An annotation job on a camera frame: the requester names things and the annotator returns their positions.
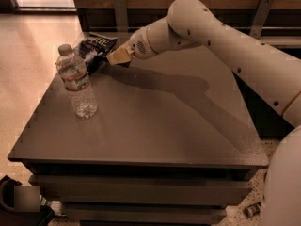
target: bottle label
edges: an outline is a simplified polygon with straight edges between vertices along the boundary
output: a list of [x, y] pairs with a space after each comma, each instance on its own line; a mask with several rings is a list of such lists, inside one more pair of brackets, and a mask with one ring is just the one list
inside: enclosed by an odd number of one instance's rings
[[90, 84], [90, 79], [87, 73], [75, 79], [67, 79], [62, 77], [62, 80], [64, 82], [65, 89], [68, 91], [83, 90]]

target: desk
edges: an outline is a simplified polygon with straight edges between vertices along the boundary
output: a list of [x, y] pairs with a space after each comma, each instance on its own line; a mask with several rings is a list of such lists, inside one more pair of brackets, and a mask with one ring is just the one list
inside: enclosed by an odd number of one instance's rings
[[56, 76], [8, 156], [70, 218], [214, 224], [268, 165], [231, 71], [204, 46], [91, 80], [93, 118], [74, 116]]

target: shiny floor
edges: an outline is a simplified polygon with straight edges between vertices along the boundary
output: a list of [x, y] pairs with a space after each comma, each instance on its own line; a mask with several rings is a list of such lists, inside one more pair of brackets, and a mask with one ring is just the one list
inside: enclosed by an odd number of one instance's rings
[[[1, 15], [0, 14], [0, 178], [5, 175], [28, 185], [30, 172], [21, 163], [7, 160], [19, 134], [35, 110], [55, 75], [57, 47], [74, 44], [81, 33], [73, 15]], [[263, 139], [270, 156], [276, 139]], [[246, 218], [243, 209], [259, 202], [263, 175], [260, 170], [250, 181], [253, 191], [238, 206], [227, 207], [227, 217], [220, 226], [254, 226], [258, 216]], [[55, 218], [49, 225], [79, 225], [68, 218]]]

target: metal bracket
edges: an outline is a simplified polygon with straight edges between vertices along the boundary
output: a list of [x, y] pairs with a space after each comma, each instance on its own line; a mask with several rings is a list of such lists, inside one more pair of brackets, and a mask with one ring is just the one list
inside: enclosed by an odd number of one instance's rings
[[259, 39], [261, 37], [263, 25], [273, 2], [274, 0], [260, 0], [249, 34], [251, 37], [254, 37], [255, 39]]
[[128, 14], [125, 0], [114, 0], [114, 11], [118, 32], [128, 32]]

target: clear plastic bottle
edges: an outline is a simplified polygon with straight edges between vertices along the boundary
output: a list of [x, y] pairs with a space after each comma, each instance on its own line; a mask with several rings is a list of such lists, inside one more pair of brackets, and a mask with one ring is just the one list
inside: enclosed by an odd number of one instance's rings
[[97, 103], [84, 60], [74, 53], [71, 46], [59, 46], [60, 56], [56, 68], [60, 75], [75, 114], [81, 119], [92, 117], [97, 111]]

